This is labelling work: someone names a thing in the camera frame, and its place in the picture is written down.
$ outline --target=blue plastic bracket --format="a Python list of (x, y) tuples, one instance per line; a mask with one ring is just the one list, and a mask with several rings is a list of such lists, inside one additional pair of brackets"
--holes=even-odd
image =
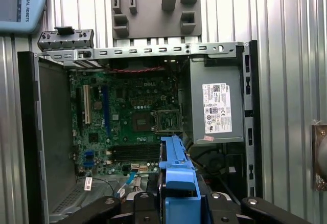
[(177, 136), (161, 137), (166, 144), (167, 161), (159, 167), (166, 170), (166, 189), (192, 191), (192, 197), (166, 197), (166, 224), (198, 224), (201, 222), (201, 194), (195, 168)]

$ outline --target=red wire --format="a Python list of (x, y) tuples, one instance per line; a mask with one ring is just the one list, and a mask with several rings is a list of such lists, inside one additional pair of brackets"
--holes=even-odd
[(154, 68), (148, 68), (145, 70), (139, 70), (139, 71), (129, 71), (129, 70), (121, 70), (121, 69), (111, 69), (112, 71), (119, 72), (119, 73), (142, 73), (142, 72), (151, 72), (156, 71), (162, 68), (161, 66), (154, 67)]

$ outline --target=warning label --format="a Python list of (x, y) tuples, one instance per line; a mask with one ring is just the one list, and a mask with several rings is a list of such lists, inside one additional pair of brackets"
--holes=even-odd
[(205, 133), (231, 132), (230, 90), (226, 83), (203, 84)]

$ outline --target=motherboard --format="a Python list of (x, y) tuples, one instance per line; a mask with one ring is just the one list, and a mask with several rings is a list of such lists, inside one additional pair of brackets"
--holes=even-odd
[(77, 173), (158, 171), (160, 138), (182, 132), (177, 80), (148, 73), (71, 72)]

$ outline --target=metal wall panel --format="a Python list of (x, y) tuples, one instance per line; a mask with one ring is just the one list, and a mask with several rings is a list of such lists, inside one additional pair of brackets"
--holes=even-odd
[[(42, 30), (92, 28), (96, 47), (129, 46), (112, 40), (110, 0), (47, 0)], [(327, 194), (312, 190), (310, 125), (327, 122), (327, 0), (201, 0), (202, 41), (257, 39), (264, 197), (312, 223), (327, 223)], [(0, 222), (24, 223), (17, 50), (37, 48), (38, 34), (0, 37)], [(185, 42), (196, 42), (186, 37)], [(164, 43), (153, 38), (151, 44)], [(181, 42), (178, 37), (167, 43)], [(137, 39), (135, 46), (147, 45)]]

